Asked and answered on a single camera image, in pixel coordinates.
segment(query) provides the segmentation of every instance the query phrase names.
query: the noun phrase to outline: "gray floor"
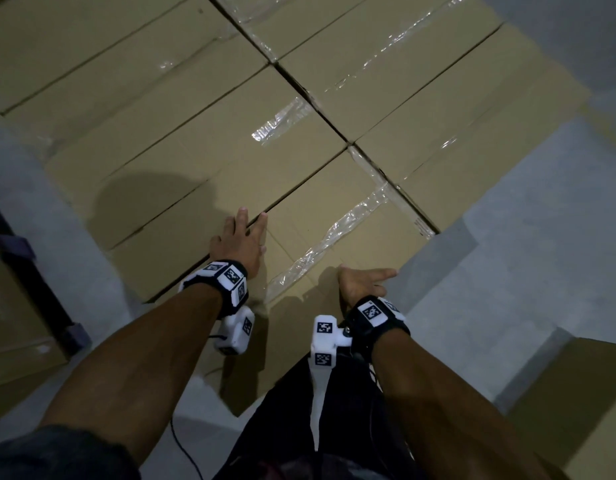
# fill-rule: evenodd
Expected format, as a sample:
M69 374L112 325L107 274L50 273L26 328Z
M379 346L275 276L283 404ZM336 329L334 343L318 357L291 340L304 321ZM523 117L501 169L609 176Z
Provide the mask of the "gray floor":
M616 0L487 0L593 89L616 128ZM142 312L39 163L0 127L0 209L95 343ZM555 331L616 342L616 148L579 116L529 154L390 285L413 336L495 400ZM63 371L0 420L34 427ZM252 408L234 418L193 378L180 439L211 476ZM195 478L167 431L142 469Z

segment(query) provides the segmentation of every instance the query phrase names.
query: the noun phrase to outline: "left hand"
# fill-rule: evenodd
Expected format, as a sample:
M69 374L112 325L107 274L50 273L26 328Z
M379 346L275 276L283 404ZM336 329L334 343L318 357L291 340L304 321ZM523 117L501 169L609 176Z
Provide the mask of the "left hand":
M210 240L210 260L238 261L246 268L248 279L251 280L259 272L261 255L266 252L266 247L260 246L259 242L267 223L268 215L262 212L248 233L248 209L241 207L236 217L226 218L224 233Z

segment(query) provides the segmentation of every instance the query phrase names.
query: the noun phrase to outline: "wristband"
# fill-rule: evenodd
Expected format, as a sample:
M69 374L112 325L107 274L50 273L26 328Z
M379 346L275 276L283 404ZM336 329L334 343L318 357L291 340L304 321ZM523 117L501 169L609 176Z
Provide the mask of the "wristband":
M222 294L222 309L218 319L234 315L248 300L248 271L238 261L224 259L213 261L186 276L179 285L179 292L197 283L209 285Z
M361 298L345 318L352 333L352 352L359 352L366 362L372 362L372 348L388 330L399 328L410 335L405 320L387 299L372 295Z

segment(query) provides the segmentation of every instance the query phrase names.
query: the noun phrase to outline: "leg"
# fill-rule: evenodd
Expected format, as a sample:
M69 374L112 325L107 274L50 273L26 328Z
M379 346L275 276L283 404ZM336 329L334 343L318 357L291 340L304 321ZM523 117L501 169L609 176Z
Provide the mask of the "leg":
M352 358L336 358L319 420L319 452L352 460L388 478L419 478L368 366Z
M266 394L226 464L240 456L285 463L314 453L311 410L312 379L304 357Z

